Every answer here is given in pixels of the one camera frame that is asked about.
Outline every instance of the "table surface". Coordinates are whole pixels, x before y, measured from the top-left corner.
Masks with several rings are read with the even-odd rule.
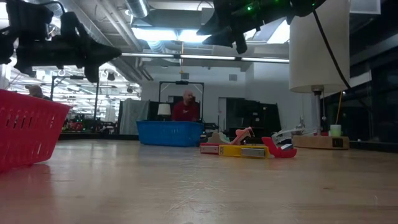
[[[135,141],[61,141],[0,174],[1,223],[397,223],[398,156],[300,149],[201,155]]]

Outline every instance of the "red plastic basket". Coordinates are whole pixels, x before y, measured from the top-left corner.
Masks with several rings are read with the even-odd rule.
[[[0,172],[50,159],[69,109],[0,90]]]

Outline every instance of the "white lampshade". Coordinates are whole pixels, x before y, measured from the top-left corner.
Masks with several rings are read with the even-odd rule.
[[[159,105],[159,109],[157,110],[157,115],[168,116],[171,115],[170,105],[168,103],[162,103]]]
[[[349,81],[349,1],[326,1],[317,9],[319,20],[343,75]],[[289,88],[311,93],[321,85],[324,92],[346,89],[322,39],[313,14],[294,17],[290,25]]]

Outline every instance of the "man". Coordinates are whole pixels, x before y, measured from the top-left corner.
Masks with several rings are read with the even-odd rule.
[[[185,90],[183,101],[178,102],[173,108],[173,121],[197,121],[199,119],[198,106],[192,91]]]
[[[29,96],[37,97],[44,100],[51,100],[48,96],[43,95],[43,91],[38,85],[29,87]]]

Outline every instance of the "blue basket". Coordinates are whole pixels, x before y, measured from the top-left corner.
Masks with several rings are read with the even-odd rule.
[[[137,121],[139,140],[156,146],[196,146],[203,125],[194,122]]]

